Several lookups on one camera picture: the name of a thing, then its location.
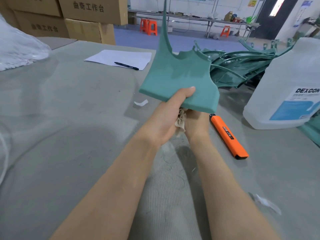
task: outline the beige cloth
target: beige cloth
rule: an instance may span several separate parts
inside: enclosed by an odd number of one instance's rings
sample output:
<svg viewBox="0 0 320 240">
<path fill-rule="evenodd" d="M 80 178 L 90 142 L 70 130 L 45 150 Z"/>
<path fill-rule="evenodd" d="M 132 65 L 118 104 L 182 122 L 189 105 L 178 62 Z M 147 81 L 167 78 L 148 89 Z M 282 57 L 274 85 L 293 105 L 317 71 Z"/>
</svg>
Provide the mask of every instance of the beige cloth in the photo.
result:
<svg viewBox="0 0 320 240">
<path fill-rule="evenodd" d="M 176 132 L 175 135 L 178 137 L 180 136 L 182 133 L 185 133 L 185 129 L 184 129 L 184 122 L 187 118 L 187 115 L 185 113 L 185 111 L 187 111 L 187 108 L 180 108 L 179 109 L 179 115 L 178 115 L 178 119 L 177 121 L 174 123 L 174 125 L 176 126 Z"/>
</svg>

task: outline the pen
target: pen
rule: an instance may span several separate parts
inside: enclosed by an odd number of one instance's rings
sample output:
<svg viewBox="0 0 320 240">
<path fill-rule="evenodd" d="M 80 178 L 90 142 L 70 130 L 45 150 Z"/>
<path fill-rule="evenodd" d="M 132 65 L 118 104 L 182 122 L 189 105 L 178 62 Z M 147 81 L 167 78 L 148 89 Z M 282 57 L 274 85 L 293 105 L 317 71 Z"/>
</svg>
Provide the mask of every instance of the pen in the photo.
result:
<svg viewBox="0 0 320 240">
<path fill-rule="evenodd" d="M 214 113 L 212 113 L 210 114 L 210 120 L 213 123 L 214 127 L 216 127 L 217 131 L 219 132 L 220 136 L 228 146 L 229 150 L 231 151 L 235 159 L 240 160 L 249 157 L 249 154 L 238 142 L 236 137 L 232 134 L 232 132 L 220 116 L 217 116 Z"/>
<path fill-rule="evenodd" d="M 139 70 L 139 68 L 137 67 L 134 67 L 134 66 L 130 66 L 130 65 L 126 65 L 126 64 L 122 64 L 120 62 L 115 62 L 115 64 L 119 65 L 119 66 L 123 66 L 123 67 L 126 67 L 126 68 L 131 68 L 131 69 L 134 69 L 134 70 Z"/>
</svg>

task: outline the white plastic jug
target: white plastic jug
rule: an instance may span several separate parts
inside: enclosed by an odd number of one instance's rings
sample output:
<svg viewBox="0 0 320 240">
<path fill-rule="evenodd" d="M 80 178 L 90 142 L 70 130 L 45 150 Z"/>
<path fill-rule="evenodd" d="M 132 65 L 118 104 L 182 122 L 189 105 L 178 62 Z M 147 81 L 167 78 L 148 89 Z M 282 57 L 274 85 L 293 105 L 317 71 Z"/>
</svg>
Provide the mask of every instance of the white plastic jug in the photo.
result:
<svg viewBox="0 0 320 240">
<path fill-rule="evenodd" d="M 320 40 L 300 38 L 266 69 L 243 116 L 257 130 L 303 125 L 320 109 Z"/>
</svg>

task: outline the person's left hand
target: person's left hand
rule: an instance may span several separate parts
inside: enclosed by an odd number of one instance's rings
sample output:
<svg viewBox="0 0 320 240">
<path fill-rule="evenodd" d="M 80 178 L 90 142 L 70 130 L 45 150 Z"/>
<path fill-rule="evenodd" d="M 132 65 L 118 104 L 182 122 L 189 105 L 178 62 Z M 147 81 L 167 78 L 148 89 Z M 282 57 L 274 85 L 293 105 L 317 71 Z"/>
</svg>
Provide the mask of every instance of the person's left hand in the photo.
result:
<svg viewBox="0 0 320 240">
<path fill-rule="evenodd" d="M 187 97 L 190 97 L 196 88 L 181 88 L 167 102 L 161 102 L 150 118 L 141 127 L 141 131 L 160 147 L 175 133 L 179 108 Z"/>
</svg>

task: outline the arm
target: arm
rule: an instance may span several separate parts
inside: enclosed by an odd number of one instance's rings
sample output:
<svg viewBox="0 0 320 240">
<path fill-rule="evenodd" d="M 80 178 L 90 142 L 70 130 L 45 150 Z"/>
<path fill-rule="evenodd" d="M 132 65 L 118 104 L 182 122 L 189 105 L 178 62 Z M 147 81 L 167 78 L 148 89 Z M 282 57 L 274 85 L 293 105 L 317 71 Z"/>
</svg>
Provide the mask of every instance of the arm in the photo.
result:
<svg viewBox="0 0 320 240">
<path fill-rule="evenodd" d="M 185 129 L 197 158 L 212 239 L 280 239 L 211 143 L 209 115 L 187 111 Z"/>
<path fill-rule="evenodd" d="M 157 107 L 51 240 L 128 238 L 155 154 L 174 134 L 179 107 L 194 91 L 182 88 Z"/>
</svg>

